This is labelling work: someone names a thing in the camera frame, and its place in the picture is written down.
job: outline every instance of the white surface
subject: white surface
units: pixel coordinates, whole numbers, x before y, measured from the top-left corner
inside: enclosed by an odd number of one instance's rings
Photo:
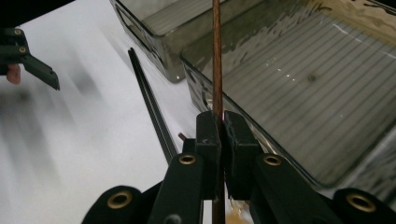
[[[58,74],[55,91],[22,72],[0,80],[0,223],[80,223],[118,185],[146,190],[167,163],[134,76],[135,47],[107,0],[79,0],[24,24],[30,51]],[[195,136],[186,81],[169,83],[135,48],[168,128]]]

